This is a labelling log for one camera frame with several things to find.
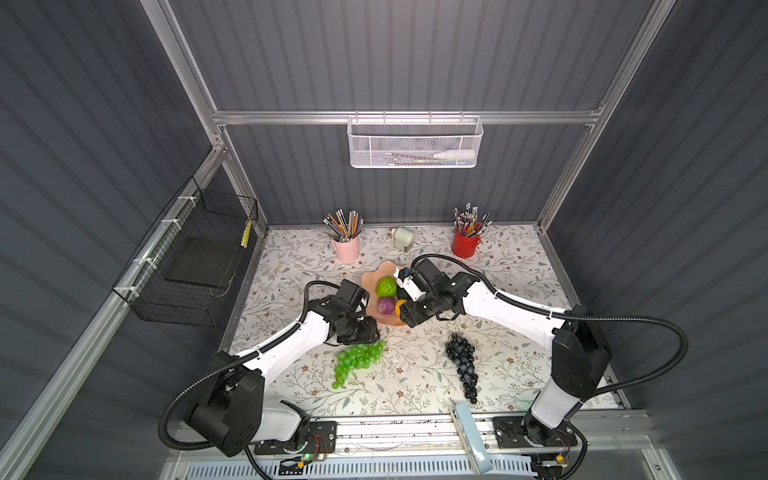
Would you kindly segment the dark purple grape bunch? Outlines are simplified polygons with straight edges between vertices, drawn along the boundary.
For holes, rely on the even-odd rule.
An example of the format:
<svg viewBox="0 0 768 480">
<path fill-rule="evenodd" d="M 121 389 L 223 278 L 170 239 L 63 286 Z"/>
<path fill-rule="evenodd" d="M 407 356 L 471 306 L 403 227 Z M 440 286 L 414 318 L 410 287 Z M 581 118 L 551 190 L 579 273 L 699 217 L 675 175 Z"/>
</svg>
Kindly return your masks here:
<svg viewBox="0 0 768 480">
<path fill-rule="evenodd" d="M 453 332 L 444 349 L 448 359 L 455 366 L 464 398 L 470 404 L 477 404 L 479 376 L 475 368 L 476 349 L 474 345 L 460 333 Z"/>
</svg>

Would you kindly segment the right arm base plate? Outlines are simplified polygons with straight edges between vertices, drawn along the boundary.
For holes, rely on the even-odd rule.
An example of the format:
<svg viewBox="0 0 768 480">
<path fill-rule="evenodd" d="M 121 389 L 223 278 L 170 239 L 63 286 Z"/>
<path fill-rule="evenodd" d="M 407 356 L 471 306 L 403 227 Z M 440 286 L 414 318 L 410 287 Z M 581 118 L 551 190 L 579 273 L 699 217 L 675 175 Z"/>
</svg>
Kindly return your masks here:
<svg viewBox="0 0 768 480">
<path fill-rule="evenodd" d="M 496 416 L 492 418 L 494 434 L 500 448 L 554 448 L 566 450 L 579 443 L 571 427 L 562 423 L 550 428 L 530 415 Z"/>
</svg>

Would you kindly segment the green grape bunch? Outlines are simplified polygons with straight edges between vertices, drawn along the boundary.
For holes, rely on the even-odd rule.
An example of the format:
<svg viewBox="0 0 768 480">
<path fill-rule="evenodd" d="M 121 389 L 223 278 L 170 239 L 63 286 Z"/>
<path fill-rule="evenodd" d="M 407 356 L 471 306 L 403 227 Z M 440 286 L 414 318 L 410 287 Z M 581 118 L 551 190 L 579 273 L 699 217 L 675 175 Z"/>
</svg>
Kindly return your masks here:
<svg viewBox="0 0 768 480">
<path fill-rule="evenodd" d="M 387 348 L 386 341 L 378 341 L 374 344 L 356 345 L 342 351 L 336 360 L 334 367 L 333 389 L 345 386 L 351 373 L 356 370 L 367 370 L 377 364 Z"/>
</svg>

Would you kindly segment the purple passion fruit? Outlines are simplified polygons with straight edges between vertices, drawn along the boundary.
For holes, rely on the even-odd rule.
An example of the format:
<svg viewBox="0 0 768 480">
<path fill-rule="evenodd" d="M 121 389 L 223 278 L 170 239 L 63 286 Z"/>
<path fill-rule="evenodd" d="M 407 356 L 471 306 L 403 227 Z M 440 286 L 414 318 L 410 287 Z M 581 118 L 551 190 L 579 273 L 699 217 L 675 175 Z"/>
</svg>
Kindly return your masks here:
<svg viewBox="0 0 768 480">
<path fill-rule="evenodd" d="M 380 315 L 392 315 L 395 312 L 396 299 L 394 297 L 380 297 L 377 303 L 377 312 Z"/>
</svg>

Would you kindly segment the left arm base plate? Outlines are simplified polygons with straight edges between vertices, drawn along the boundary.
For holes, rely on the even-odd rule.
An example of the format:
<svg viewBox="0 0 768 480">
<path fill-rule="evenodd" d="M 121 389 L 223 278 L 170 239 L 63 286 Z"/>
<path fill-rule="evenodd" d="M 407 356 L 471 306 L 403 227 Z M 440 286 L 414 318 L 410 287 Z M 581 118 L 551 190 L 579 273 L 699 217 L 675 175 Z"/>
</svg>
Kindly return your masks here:
<svg viewBox="0 0 768 480">
<path fill-rule="evenodd" d="M 259 440 L 251 443 L 256 455 L 283 454 L 330 454 L 335 452 L 338 423 L 334 421 L 310 421 L 299 427 L 289 440 Z"/>
</svg>

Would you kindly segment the green custard apple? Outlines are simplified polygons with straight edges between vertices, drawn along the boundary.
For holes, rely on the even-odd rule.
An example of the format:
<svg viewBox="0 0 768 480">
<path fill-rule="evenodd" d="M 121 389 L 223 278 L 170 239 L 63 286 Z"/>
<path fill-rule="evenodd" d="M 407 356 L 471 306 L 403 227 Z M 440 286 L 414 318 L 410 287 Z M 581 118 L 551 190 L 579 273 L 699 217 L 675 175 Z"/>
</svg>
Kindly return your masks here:
<svg viewBox="0 0 768 480">
<path fill-rule="evenodd" d="M 394 277 L 385 276 L 380 278 L 375 286 L 375 292 L 380 297 L 396 297 L 397 296 L 397 283 Z"/>
</svg>

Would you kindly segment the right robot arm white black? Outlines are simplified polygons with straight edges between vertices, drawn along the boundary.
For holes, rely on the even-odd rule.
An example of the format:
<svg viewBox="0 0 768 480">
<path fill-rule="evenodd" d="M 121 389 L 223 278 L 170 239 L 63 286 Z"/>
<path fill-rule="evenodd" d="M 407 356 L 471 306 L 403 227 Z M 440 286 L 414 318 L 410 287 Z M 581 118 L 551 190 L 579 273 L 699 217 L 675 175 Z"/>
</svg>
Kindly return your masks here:
<svg viewBox="0 0 768 480">
<path fill-rule="evenodd" d="M 496 289 L 480 272 L 461 264 L 450 277 L 428 257 L 395 270 L 398 292 L 406 298 L 400 318 L 414 328 L 451 311 L 470 315 L 521 334 L 550 356 L 551 373 L 520 422 L 529 443 L 544 446 L 597 394 L 611 352 L 592 318 L 552 309 Z"/>
</svg>

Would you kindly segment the yellow lemon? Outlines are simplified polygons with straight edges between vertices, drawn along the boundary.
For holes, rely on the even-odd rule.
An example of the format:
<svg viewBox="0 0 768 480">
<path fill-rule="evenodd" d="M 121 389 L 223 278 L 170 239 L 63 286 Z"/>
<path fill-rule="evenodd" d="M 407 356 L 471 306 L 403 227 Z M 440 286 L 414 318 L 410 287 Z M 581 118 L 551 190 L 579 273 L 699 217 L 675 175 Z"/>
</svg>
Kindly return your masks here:
<svg viewBox="0 0 768 480">
<path fill-rule="evenodd" d="M 399 300 L 396 301 L 394 312 L 395 312 L 395 315 L 398 318 L 400 318 L 402 316 L 403 306 L 406 303 L 407 303 L 406 299 L 399 299 Z"/>
</svg>

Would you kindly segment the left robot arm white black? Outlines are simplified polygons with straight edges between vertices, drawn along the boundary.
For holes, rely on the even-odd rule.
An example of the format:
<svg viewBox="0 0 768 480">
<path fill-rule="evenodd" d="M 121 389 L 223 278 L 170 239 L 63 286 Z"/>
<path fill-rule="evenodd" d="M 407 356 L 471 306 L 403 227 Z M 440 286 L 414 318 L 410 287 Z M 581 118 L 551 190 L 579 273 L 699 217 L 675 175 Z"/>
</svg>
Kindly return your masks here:
<svg viewBox="0 0 768 480">
<path fill-rule="evenodd" d="M 378 342 L 376 321 L 366 314 L 370 294 L 348 280 L 315 280 L 304 287 L 299 316 L 287 327 L 235 355 L 223 352 L 183 398 L 191 401 L 184 422 L 203 440 L 190 447 L 216 448 L 228 457 L 252 444 L 301 449 L 310 416 L 295 404 L 268 400 L 273 382 L 312 349 L 334 338 L 342 345 Z"/>
</svg>

